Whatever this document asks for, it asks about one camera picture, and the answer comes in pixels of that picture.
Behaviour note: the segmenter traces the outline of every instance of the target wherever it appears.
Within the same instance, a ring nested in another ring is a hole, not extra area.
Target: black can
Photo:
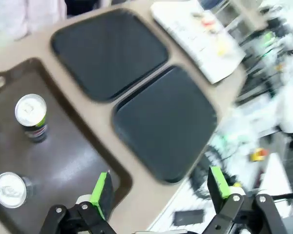
[[[25,95],[16,104],[15,117],[33,142],[42,142],[47,137],[46,110],[45,101],[37,94]]]

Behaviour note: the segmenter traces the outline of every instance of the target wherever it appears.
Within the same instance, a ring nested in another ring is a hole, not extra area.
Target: silver can top
[[[47,106],[42,97],[37,94],[23,96],[15,107],[17,121],[26,127],[35,126],[45,117]]]
[[[21,177],[13,172],[0,175],[0,204],[6,208],[21,206],[27,197],[27,189]]]

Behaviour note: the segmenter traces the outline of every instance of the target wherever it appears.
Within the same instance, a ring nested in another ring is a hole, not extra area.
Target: green tape
[[[221,172],[220,167],[211,167],[211,172],[217,182],[219,192],[223,199],[228,198],[230,196],[230,188],[226,182],[226,179]]]
[[[89,201],[92,205],[98,207],[99,213],[104,220],[105,220],[105,217],[104,217],[103,212],[101,210],[101,207],[99,205],[99,201],[100,201],[100,197],[102,194],[102,190],[104,188],[106,175],[107,175],[107,172],[101,173],[101,175],[97,181],[96,187],[94,187],[94,190],[92,192],[92,195],[91,195],[90,201]]]

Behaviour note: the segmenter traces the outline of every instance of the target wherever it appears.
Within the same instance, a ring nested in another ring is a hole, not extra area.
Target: can
[[[6,208],[20,207],[32,195],[29,179],[13,172],[0,175],[0,204]]]
[[[45,122],[47,106],[37,94],[23,96],[15,107],[15,117],[33,142],[42,142],[47,137]]]

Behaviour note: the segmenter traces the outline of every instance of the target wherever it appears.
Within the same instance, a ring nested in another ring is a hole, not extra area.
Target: screw
[[[264,196],[260,196],[260,197],[259,197],[259,201],[260,201],[260,202],[265,202],[265,201],[266,201],[266,198],[265,198]]]
[[[234,200],[234,201],[239,201],[239,200],[240,200],[240,197],[239,197],[238,195],[234,195],[234,196],[233,196],[233,200]]]

